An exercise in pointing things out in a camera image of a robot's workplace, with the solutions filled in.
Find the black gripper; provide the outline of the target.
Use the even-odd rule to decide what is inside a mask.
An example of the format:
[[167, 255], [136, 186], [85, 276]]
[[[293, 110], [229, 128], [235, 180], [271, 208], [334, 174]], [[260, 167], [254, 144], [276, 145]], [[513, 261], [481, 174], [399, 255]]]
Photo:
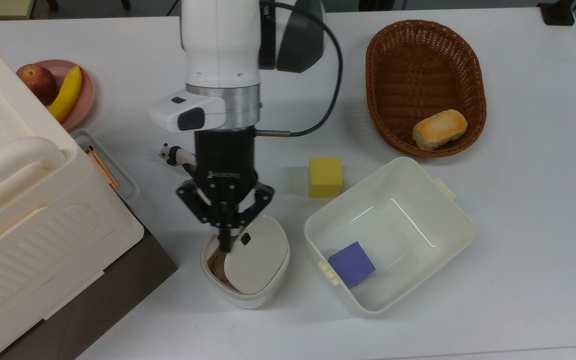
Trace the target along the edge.
[[[195, 132], [195, 181], [186, 180], [176, 189], [179, 199], [202, 224], [217, 228], [222, 252], [231, 251], [233, 230], [246, 228], [274, 198], [273, 187], [256, 183], [255, 135], [254, 129]], [[253, 204], [239, 212], [239, 204], [252, 189]]]

